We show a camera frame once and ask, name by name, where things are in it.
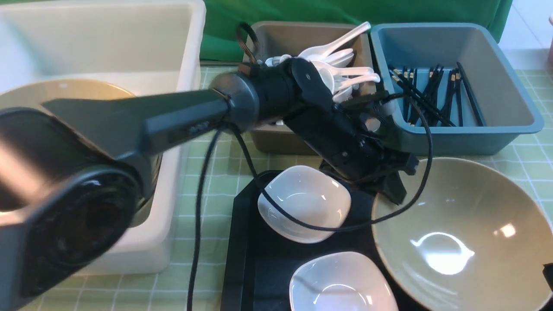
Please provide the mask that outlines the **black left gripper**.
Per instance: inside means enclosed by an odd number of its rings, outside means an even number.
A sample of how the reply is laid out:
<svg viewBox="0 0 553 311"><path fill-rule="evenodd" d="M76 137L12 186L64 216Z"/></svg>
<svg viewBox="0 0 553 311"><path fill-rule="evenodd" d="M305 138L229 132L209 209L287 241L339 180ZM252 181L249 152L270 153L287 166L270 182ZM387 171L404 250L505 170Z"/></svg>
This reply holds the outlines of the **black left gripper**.
<svg viewBox="0 0 553 311"><path fill-rule="evenodd" d="M412 153L385 147L380 140L362 134L361 126L332 100L300 101L285 116L285 125L300 136L344 180L372 182L372 189L396 205L407 191L399 171L414 175L419 160Z"/></svg>

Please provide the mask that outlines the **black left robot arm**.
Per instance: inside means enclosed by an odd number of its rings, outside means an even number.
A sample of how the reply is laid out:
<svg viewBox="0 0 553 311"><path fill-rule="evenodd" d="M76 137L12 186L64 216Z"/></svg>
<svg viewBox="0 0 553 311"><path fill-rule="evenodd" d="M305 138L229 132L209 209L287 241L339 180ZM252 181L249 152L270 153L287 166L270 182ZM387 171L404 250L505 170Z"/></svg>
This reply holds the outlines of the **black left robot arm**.
<svg viewBox="0 0 553 311"><path fill-rule="evenodd" d="M212 130L283 120L340 177L401 203L415 155L334 103L313 63L243 63L206 90L57 99L1 111L1 309L16 311L107 252L153 195L152 158Z"/></svg>

